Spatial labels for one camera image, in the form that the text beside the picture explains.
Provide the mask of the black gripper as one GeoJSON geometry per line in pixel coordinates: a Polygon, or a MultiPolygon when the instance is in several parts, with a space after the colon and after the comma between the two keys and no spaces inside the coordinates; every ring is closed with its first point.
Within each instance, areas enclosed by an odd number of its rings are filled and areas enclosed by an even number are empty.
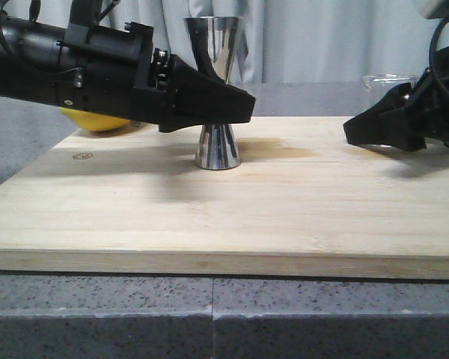
{"type": "Polygon", "coordinates": [[[425,149],[424,137],[449,144],[449,46],[437,51],[434,65],[446,92],[439,88],[431,68],[426,68],[413,90],[410,82],[396,85],[374,106],[345,122],[347,143],[385,145],[404,151],[425,149]],[[406,96],[411,91],[406,113],[406,96]]]}
{"type": "Polygon", "coordinates": [[[159,124],[174,132],[212,123],[248,123],[255,98],[224,82],[220,56],[224,24],[189,18],[198,70],[153,45],[153,28],[132,22],[129,31],[71,23],[58,29],[54,82],[60,107],[159,124]]]}

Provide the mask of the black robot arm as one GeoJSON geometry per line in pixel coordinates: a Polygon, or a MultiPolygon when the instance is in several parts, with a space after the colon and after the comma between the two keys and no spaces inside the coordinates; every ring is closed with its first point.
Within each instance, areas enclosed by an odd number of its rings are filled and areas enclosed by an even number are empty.
{"type": "Polygon", "coordinates": [[[247,123],[254,97],[155,48],[153,28],[103,27],[100,1],[74,1],[66,28],[10,16],[0,1],[0,96],[156,124],[168,133],[247,123]]]}

